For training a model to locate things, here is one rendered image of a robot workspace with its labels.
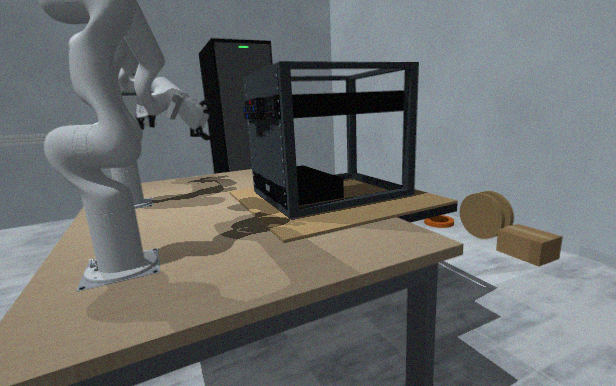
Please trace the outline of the tan flat board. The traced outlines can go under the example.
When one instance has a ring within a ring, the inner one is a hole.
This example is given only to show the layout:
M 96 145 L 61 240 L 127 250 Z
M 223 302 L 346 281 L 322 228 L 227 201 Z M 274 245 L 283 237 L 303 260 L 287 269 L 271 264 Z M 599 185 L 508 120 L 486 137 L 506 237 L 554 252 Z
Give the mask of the tan flat board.
M 388 191 L 355 179 L 344 179 L 343 183 L 344 198 Z M 414 195 L 410 197 L 383 200 L 291 220 L 256 194 L 254 188 L 229 193 L 283 243 L 458 203 L 458 200 L 415 189 Z

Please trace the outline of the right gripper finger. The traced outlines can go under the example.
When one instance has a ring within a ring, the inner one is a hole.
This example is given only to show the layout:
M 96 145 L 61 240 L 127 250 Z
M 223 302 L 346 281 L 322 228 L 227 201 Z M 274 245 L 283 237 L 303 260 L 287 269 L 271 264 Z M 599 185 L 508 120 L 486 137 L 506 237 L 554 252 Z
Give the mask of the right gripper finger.
M 218 117 L 218 115 L 214 112 L 214 110 L 212 109 L 212 105 L 210 104 L 209 99 L 204 99 L 202 102 L 199 103 L 201 106 L 204 106 L 206 104 L 207 109 L 205 109 L 203 111 L 203 113 L 208 113 L 209 116 L 211 116 L 214 120 L 220 120 L 220 117 Z
M 210 137 L 210 136 L 208 136 L 206 133 L 203 133 L 202 127 L 201 127 L 201 126 L 198 126 L 198 127 L 199 127 L 199 128 L 196 128 L 196 130 L 192 130 L 192 129 L 190 128 L 190 136 L 191 136 L 191 137 L 198 137 L 198 136 L 200 136 L 200 137 L 202 137 L 204 140 L 211 140 L 211 137 Z M 199 130 L 198 130 L 198 129 L 199 129 Z M 196 131 L 196 134 L 195 134 L 195 131 Z M 200 131 L 200 133 L 199 133 L 199 131 Z

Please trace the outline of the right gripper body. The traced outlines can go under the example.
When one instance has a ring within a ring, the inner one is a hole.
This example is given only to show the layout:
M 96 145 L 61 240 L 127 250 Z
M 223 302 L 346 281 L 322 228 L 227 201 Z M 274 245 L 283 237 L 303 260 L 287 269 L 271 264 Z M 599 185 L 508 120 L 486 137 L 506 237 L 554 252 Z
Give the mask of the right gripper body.
M 187 122 L 186 124 L 193 130 L 196 130 L 197 126 L 201 126 L 204 129 L 209 117 L 208 114 L 205 116 L 205 113 L 203 113 L 206 109 L 205 107 L 206 105 L 201 106 L 198 100 L 188 97 L 182 101 L 178 113 L 182 120 L 185 123 Z

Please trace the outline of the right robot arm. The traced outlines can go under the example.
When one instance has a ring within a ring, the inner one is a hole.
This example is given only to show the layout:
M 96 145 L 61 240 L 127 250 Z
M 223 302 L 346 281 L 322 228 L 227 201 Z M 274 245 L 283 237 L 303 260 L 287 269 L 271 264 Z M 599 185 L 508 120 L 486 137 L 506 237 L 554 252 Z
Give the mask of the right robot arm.
M 123 37 L 138 59 L 134 87 L 149 114 L 168 109 L 165 116 L 175 119 L 189 94 L 165 77 L 154 80 L 165 58 L 137 0 L 39 3 L 59 22 L 87 24 L 69 49 L 70 76 L 77 96 L 95 110 L 98 124 L 58 127 L 44 142 L 48 162 L 83 201 L 96 257 L 89 259 L 84 277 L 92 283 L 134 277 L 153 267 L 157 255 L 142 249 L 130 188 L 98 169 L 130 166 L 142 150 L 115 85 L 114 55 Z

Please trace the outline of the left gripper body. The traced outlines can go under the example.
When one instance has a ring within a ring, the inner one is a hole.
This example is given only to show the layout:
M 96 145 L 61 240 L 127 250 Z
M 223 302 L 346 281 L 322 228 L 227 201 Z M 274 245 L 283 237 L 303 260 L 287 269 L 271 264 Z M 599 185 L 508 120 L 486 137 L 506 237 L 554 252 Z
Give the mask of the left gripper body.
M 145 119 L 147 118 L 147 119 L 149 119 L 148 115 L 151 115 L 151 114 L 149 114 L 145 110 L 145 108 L 141 104 L 140 100 L 138 100 L 138 102 L 137 102 L 137 118 L 145 118 Z

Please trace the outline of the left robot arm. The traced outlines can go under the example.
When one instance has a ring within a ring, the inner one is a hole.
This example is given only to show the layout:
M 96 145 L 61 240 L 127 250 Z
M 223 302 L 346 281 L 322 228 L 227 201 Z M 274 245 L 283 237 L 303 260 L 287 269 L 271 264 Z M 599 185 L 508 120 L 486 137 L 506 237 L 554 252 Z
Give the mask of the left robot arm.
M 138 65 L 139 65 L 138 60 L 134 56 L 132 50 L 130 49 L 129 45 L 127 44 L 126 40 L 123 37 L 114 55 L 115 85 L 116 85 L 116 90 L 117 90 L 121 105 L 126 115 L 128 116 L 129 120 L 131 121 L 132 125 L 134 126 L 135 130 L 137 131 L 140 139 L 142 140 L 143 138 L 142 129 L 140 125 L 138 124 L 138 122 L 135 120 L 135 118 L 131 115 L 131 113 L 127 109 L 123 101 L 121 90 L 120 90 L 120 84 L 121 84 L 121 86 L 126 92 L 136 93 L 135 87 L 134 87 L 134 79 L 129 79 L 128 76 L 136 74 Z M 126 79 L 126 81 L 124 79 Z M 150 198 L 143 197 L 137 162 L 127 167 L 110 168 L 110 170 L 111 170 L 113 179 L 127 185 L 130 188 L 132 197 L 133 197 L 133 202 L 135 204 L 135 208 L 148 205 L 152 202 Z

